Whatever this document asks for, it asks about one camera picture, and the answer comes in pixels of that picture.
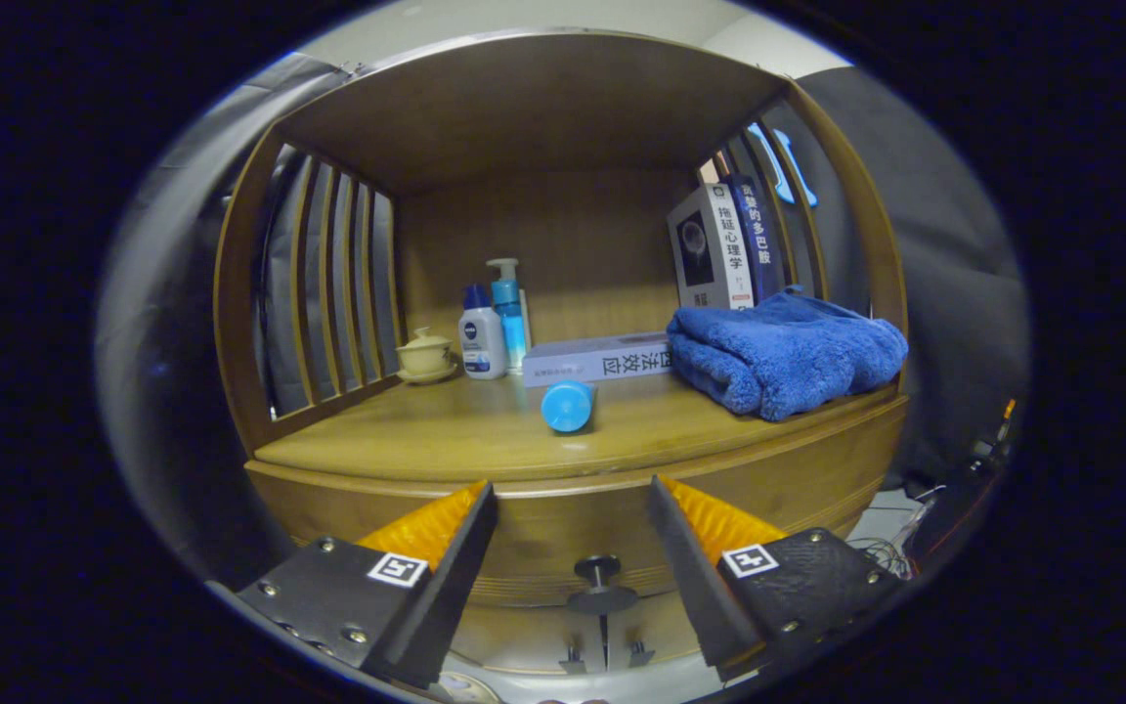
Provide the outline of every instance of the book spine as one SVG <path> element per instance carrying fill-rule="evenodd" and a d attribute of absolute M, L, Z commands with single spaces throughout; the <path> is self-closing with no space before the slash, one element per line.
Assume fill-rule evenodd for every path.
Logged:
<path fill-rule="evenodd" d="M 563 380 L 602 381 L 665 374 L 671 369 L 671 350 L 665 345 L 579 351 L 575 355 L 524 358 L 524 386 L 549 386 Z"/>
<path fill-rule="evenodd" d="M 754 293 L 750 285 L 750 258 L 745 255 L 744 238 L 738 219 L 738 206 L 733 204 L 727 184 L 712 184 L 711 208 L 715 223 L 720 226 L 720 246 L 724 275 L 729 280 L 729 309 L 742 311 L 753 308 Z"/>
<path fill-rule="evenodd" d="M 779 273 L 777 256 L 770 249 L 770 226 L 767 217 L 767 204 L 762 193 L 756 187 L 753 177 L 749 175 L 727 175 L 724 182 L 732 188 L 734 204 L 741 219 L 741 229 L 745 238 L 745 252 L 750 256 L 750 280 L 754 292 L 754 304 L 772 297 L 778 293 Z"/>

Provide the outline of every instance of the shelf top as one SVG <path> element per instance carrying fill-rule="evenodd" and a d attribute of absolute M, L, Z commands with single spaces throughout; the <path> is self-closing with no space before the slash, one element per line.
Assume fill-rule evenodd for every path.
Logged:
<path fill-rule="evenodd" d="M 501 173 L 694 170 L 786 79 L 653 37 L 498 33 L 420 50 L 282 117 L 390 196 Z"/>
<path fill-rule="evenodd" d="M 552 480 L 660 466 L 817 429 L 895 398 L 893 386 L 839 398 L 778 424 L 739 418 L 674 374 L 597 384 L 593 416 L 558 434 L 540 418 L 545 387 L 459 374 L 397 384 L 256 451 L 286 467 L 355 478 L 457 482 Z"/>

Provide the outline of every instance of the soap dispenser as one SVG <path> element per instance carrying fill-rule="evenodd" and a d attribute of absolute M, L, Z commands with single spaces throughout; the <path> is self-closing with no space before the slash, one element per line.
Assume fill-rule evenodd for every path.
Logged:
<path fill-rule="evenodd" d="M 522 291 L 515 280 L 519 259 L 489 259 L 486 266 L 500 269 L 492 282 L 492 309 L 501 318 L 501 335 L 507 340 L 507 374 L 524 374 L 524 354 L 528 351 L 527 321 L 524 320 Z"/>

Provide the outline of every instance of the dark blue book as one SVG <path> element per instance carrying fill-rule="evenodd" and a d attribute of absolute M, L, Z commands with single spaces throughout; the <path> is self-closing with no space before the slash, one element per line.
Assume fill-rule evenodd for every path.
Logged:
<path fill-rule="evenodd" d="M 738 206 L 738 220 L 741 220 L 741 232 L 745 237 L 751 288 L 757 306 L 781 289 L 781 258 L 772 249 L 776 224 L 767 216 L 767 202 L 753 177 L 725 175 L 720 180 L 732 188 L 732 200 Z"/>

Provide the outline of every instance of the black knob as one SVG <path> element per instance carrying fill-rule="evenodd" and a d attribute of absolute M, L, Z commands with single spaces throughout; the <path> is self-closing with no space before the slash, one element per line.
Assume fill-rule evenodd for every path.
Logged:
<path fill-rule="evenodd" d="M 589 581 L 589 589 L 573 594 L 566 600 L 568 609 L 602 616 L 611 612 L 622 612 L 637 603 L 637 592 L 626 587 L 614 587 L 609 583 L 613 576 L 619 574 L 619 558 L 614 555 L 597 555 L 586 558 L 575 564 L 575 573 Z"/>

